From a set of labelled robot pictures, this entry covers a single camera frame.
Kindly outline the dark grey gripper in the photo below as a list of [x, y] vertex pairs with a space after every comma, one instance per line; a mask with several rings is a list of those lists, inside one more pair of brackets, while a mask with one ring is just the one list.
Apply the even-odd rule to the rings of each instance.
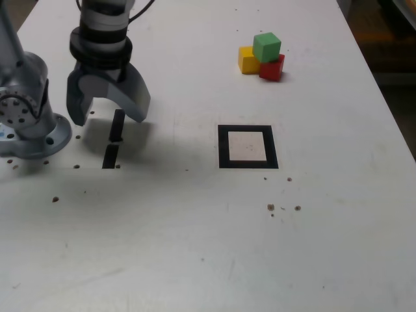
[[108, 70], [77, 63], [68, 76], [66, 95], [66, 107], [75, 125], [85, 125], [95, 98], [114, 102], [128, 117], [141, 123], [146, 119], [151, 96], [132, 64]]

